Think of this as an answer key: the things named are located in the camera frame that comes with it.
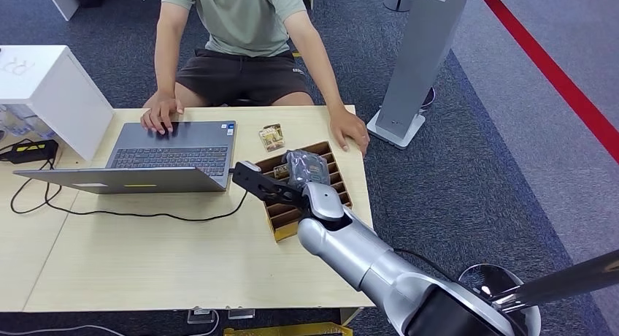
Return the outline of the person's right hand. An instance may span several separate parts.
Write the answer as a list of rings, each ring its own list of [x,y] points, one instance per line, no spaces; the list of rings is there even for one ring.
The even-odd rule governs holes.
[[[185,109],[179,99],[169,96],[158,97],[156,94],[151,96],[143,107],[147,110],[140,118],[142,128],[161,135],[174,131],[172,116],[183,114]]]

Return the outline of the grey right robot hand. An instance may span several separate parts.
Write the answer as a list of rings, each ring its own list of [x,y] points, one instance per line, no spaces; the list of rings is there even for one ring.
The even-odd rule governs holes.
[[[302,190],[306,183],[330,185],[328,163],[322,156],[305,150],[287,150],[283,156],[288,168],[288,185]]]

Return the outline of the person's left hand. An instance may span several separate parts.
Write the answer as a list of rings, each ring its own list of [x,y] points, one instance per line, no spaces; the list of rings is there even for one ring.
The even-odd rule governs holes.
[[[370,141],[365,123],[344,105],[329,107],[328,113],[331,133],[340,148],[349,151],[347,139],[351,139],[358,146],[362,156],[365,156]]]

